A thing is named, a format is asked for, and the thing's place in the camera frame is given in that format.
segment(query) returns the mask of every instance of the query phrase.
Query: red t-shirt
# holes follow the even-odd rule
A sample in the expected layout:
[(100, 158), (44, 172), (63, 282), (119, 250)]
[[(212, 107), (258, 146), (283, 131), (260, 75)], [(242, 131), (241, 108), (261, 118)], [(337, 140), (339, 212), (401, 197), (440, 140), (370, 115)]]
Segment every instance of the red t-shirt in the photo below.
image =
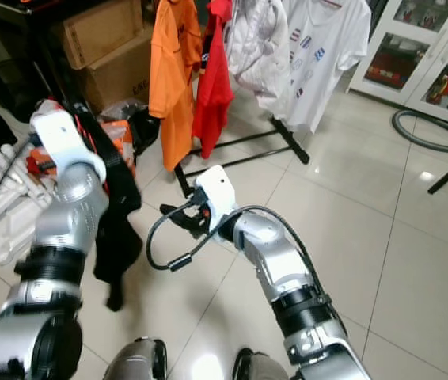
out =
[(201, 139), (201, 156), (209, 158), (227, 124), (227, 109), (233, 100), (222, 28), (231, 19), (232, 0), (213, 0), (207, 5), (209, 20), (203, 41), (192, 135)]

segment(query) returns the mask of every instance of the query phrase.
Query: tile floor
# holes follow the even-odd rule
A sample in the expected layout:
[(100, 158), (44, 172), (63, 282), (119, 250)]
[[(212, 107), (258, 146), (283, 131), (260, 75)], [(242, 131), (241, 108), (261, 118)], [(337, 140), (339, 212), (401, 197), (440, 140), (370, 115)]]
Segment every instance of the tile floor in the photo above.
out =
[[(282, 153), (227, 173), (239, 204), (268, 205), (300, 233), (372, 378), (448, 380), (448, 185), (427, 194), (448, 170), (448, 154), (409, 144), (389, 125), (395, 108), (343, 88), (315, 135), (296, 134), (311, 156), (308, 165)], [(239, 89), (222, 140), (269, 129), (267, 116)], [(418, 135), (448, 142), (446, 132), (422, 120), (405, 122)], [(282, 144), (273, 136), (184, 164), (198, 169)], [(145, 203), (130, 220), (145, 238), (160, 203), (183, 201), (162, 168), (158, 143), (139, 159), (138, 183)], [(166, 225), (154, 251), (168, 260), (194, 244)], [(92, 266), (93, 253), (82, 282), (85, 347), (75, 378), (101, 378), (124, 344), (146, 334), (168, 344), (174, 380), (228, 379), (243, 345), (288, 368), (254, 271), (230, 245), (207, 245), (175, 274), (153, 271), (142, 254), (126, 274), (127, 303), (119, 313), (104, 307), (107, 287), (93, 278)], [(17, 280), (12, 267), (0, 267), (0, 305)], [(209, 363), (220, 370), (202, 375)]]

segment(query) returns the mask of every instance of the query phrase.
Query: white cabinet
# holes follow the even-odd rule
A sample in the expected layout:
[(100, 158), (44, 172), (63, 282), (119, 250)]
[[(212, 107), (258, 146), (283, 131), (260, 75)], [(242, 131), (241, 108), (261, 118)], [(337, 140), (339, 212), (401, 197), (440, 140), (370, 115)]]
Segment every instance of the white cabinet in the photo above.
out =
[(448, 121), (448, 0), (390, 0), (350, 88)]

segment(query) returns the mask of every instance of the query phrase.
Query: cardboard box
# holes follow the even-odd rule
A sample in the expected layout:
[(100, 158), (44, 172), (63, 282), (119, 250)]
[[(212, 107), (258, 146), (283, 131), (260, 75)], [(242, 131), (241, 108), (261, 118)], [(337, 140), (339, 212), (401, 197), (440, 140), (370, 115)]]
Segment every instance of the cardboard box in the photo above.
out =
[(56, 29), (71, 67), (82, 69), (142, 31), (140, 0), (110, 0), (65, 20)]
[(80, 74), (80, 85), (94, 112), (135, 97), (148, 103), (150, 84), (150, 39), (153, 28), (88, 65)]

